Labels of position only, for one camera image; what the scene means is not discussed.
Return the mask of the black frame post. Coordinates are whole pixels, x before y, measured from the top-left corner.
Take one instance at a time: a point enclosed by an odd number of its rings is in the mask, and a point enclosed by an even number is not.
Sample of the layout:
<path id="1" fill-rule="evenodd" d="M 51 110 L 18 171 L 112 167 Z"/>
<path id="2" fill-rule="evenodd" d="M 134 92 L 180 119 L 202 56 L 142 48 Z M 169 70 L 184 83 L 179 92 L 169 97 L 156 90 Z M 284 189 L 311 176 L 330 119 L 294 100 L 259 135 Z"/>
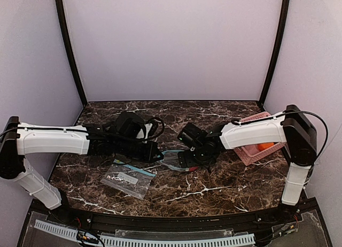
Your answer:
<path id="1" fill-rule="evenodd" d="M 269 93 L 269 89 L 271 86 L 271 82 L 272 82 L 275 68 L 276 68 L 277 61 L 278 61 L 278 56 L 281 50 L 282 40 L 283 40 L 286 21 L 287 21 L 287 15 L 289 11 L 289 5 L 290 5 L 290 0 L 282 0 L 274 46 L 273 46 L 273 50 L 271 53 L 270 62 L 269 62 L 268 70 L 266 73 L 265 81 L 261 90 L 261 94 L 260 94 L 259 100 L 257 101 L 257 105 L 262 111 L 265 110 L 264 104 L 267 99 L 267 95 Z"/>
<path id="2" fill-rule="evenodd" d="M 72 43 L 71 43 L 71 38 L 69 35 L 68 31 L 68 25 L 67 25 L 67 20 L 66 20 L 66 13 L 64 9 L 64 2 L 63 0 L 55 0 L 56 4 L 56 10 L 57 10 L 57 16 L 58 16 L 58 22 L 59 22 L 59 27 L 64 43 L 64 48 L 66 51 L 67 55 L 67 60 L 69 63 L 69 67 L 72 73 L 73 81 L 76 86 L 76 90 L 79 96 L 79 99 L 81 101 L 81 104 L 83 107 L 85 107 L 88 104 L 88 100 L 86 98 L 86 94 L 81 82 L 81 77 L 79 74 L 79 70 L 76 64 L 73 48 L 72 48 Z"/>

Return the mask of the red toy fruit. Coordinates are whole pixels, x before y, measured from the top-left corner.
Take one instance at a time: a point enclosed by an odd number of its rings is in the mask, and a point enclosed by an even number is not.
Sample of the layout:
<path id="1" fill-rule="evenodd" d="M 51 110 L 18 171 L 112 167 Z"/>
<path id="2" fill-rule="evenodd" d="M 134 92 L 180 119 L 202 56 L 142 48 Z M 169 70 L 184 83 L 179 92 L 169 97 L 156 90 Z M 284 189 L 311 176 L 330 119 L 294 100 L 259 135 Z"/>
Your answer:
<path id="1" fill-rule="evenodd" d="M 198 169 L 198 166 L 194 166 L 194 167 L 189 167 L 189 168 L 187 168 L 186 171 L 187 171 L 187 172 L 193 172 L 193 171 L 195 171 L 195 170 L 197 170 L 197 169 Z"/>

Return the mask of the pink plastic basket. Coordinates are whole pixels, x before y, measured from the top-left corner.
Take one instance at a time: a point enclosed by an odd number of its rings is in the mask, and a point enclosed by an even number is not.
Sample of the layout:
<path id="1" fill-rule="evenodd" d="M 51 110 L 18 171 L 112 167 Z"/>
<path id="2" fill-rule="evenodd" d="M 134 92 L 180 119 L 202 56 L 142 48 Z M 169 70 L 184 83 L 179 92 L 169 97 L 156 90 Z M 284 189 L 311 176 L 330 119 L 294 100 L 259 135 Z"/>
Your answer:
<path id="1" fill-rule="evenodd" d="M 257 161 L 278 151 L 285 146 L 285 143 L 274 143 L 274 146 L 261 152 L 258 150 L 257 145 L 258 144 L 252 144 L 234 148 L 234 152 L 241 159 L 245 166 L 256 163 Z"/>

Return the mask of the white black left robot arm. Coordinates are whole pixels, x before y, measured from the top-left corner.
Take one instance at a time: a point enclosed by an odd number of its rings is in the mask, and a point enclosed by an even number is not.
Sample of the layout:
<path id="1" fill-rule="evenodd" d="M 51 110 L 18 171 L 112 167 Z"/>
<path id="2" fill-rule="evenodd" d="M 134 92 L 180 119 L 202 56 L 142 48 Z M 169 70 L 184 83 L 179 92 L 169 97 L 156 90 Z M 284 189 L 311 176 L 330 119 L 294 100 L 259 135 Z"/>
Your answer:
<path id="1" fill-rule="evenodd" d="M 87 156 L 122 155 L 155 163 L 163 159 L 155 138 L 165 123 L 158 117 L 144 120 L 134 112 L 121 112 L 103 125 L 38 126 L 11 117 L 1 133 L 1 178 L 23 187 L 46 208 L 68 206 L 62 190 L 52 186 L 26 159 L 32 153 L 73 153 Z"/>

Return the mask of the large clear zip bag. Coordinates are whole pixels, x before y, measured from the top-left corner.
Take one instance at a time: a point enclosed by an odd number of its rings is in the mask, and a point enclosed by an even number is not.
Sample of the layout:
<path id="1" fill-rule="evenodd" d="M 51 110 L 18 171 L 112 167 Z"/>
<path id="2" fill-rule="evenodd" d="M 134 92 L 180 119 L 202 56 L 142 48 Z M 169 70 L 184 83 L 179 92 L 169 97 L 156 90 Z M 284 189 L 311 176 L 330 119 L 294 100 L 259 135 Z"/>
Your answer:
<path id="1" fill-rule="evenodd" d="M 186 169 L 180 168 L 178 164 L 178 157 L 177 154 L 182 150 L 166 150 L 162 153 L 164 154 L 164 159 L 158 161 L 159 164 L 166 166 L 167 168 L 178 171 L 178 172 L 187 172 Z"/>

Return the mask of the orange toy fruit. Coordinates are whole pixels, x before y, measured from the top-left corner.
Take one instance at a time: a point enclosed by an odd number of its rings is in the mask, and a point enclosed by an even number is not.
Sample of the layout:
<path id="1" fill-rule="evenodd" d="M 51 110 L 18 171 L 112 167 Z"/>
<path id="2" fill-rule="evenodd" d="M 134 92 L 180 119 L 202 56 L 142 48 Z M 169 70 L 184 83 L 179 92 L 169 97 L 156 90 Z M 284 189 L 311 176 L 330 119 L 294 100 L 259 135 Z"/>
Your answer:
<path id="1" fill-rule="evenodd" d="M 261 152 L 261 151 L 264 151 L 264 150 L 267 150 L 267 149 L 271 148 L 272 146 L 274 146 L 274 143 L 273 143 L 273 142 L 270 142 L 270 143 L 261 143 L 261 144 L 258 144 L 258 145 L 257 145 L 257 148 L 258 148 L 258 150 Z"/>

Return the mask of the small clear zip bag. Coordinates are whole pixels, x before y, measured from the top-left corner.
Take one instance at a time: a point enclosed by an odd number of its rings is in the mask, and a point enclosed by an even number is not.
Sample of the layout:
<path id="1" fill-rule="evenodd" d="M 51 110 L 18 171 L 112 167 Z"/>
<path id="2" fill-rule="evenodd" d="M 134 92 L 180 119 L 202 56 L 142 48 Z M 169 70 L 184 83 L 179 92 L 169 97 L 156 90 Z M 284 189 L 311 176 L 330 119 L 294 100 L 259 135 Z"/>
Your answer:
<path id="1" fill-rule="evenodd" d="M 155 177 L 153 173 L 115 159 L 100 182 L 131 197 L 143 200 Z"/>

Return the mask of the right black frame post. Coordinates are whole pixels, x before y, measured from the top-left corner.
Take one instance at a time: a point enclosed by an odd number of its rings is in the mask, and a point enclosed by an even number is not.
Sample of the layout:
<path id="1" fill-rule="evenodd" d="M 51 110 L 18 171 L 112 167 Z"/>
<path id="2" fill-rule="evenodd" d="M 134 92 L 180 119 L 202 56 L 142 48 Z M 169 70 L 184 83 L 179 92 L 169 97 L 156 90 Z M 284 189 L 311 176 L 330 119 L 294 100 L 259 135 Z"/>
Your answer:
<path id="1" fill-rule="evenodd" d="M 287 21 L 287 15 L 289 11 L 289 5 L 290 5 L 290 0 L 282 0 L 274 46 L 273 46 L 273 50 L 271 53 L 270 62 L 269 62 L 268 70 L 266 73 L 265 81 L 261 90 L 261 94 L 260 94 L 259 100 L 257 101 L 257 105 L 262 111 L 265 110 L 264 104 L 267 99 L 267 95 L 269 93 L 269 89 L 271 86 L 271 82 L 272 82 L 275 68 L 276 68 L 277 61 L 278 61 L 278 56 L 281 50 L 282 40 L 283 40 L 286 21 Z"/>

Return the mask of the black front rail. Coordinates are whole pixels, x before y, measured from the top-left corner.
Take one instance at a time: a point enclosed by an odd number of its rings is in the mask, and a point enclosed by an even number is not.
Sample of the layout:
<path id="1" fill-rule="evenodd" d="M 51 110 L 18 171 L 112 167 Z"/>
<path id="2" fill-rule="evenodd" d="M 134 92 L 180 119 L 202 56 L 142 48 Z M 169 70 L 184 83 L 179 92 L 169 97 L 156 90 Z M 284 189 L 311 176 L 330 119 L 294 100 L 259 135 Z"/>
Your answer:
<path id="1" fill-rule="evenodd" d="M 46 207 L 41 211 L 52 221 L 67 225 L 80 225 L 82 229 L 114 232 L 117 229 L 156 231 L 156 232 L 191 232 L 221 229 L 233 229 L 235 232 L 252 233 L 270 231 L 273 226 L 294 222 L 294 215 L 279 207 L 256 212 L 215 215 L 208 217 L 138 217 L 89 212 L 70 207 L 50 211 Z"/>

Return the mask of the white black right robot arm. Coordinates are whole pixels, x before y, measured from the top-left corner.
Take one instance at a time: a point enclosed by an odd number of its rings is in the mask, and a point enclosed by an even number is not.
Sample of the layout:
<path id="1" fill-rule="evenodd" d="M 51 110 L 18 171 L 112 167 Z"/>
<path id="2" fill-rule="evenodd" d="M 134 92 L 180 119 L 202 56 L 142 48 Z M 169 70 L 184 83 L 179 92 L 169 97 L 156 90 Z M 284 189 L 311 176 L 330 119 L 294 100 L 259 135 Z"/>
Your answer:
<path id="1" fill-rule="evenodd" d="M 315 113 L 288 105 L 285 111 L 274 115 L 247 121 L 231 120 L 208 132 L 189 122 L 177 137 L 188 147 L 178 153 L 179 165 L 181 168 L 209 166 L 225 150 L 266 143 L 285 144 L 289 148 L 290 168 L 281 203 L 295 206 L 323 151 L 317 148 L 317 130 L 308 115 L 320 119 Z"/>

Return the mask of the left black frame post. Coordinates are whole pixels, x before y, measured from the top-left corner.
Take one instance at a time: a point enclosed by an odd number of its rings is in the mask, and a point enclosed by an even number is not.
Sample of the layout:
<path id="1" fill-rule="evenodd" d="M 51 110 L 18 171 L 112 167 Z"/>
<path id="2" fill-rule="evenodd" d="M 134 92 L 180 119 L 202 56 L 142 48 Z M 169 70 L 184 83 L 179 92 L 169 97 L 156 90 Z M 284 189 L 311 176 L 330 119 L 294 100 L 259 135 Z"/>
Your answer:
<path id="1" fill-rule="evenodd" d="M 58 22 L 59 22 L 59 27 L 64 43 L 64 48 L 66 51 L 67 55 L 67 60 L 69 63 L 69 67 L 72 73 L 73 81 L 76 86 L 76 90 L 79 96 L 79 99 L 81 101 L 81 104 L 83 107 L 85 107 L 88 104 L 88 100 L 86 98 L 86 94 L 81 82 L 81 77 L 79 74 L 79 70 L 76 64 L 73 48 L 72 48 L 72 43 L 71 43 L 71 38 L 69 35 L 68 31 L 68 25 L 67 25 L 67 20 L 66 20 L 66 13 L 64 9 L 64 2 L 63 0 L 55 0 L 56 4 L 56 10 L 57 10 L 57 16 L 58 16 Z"/>

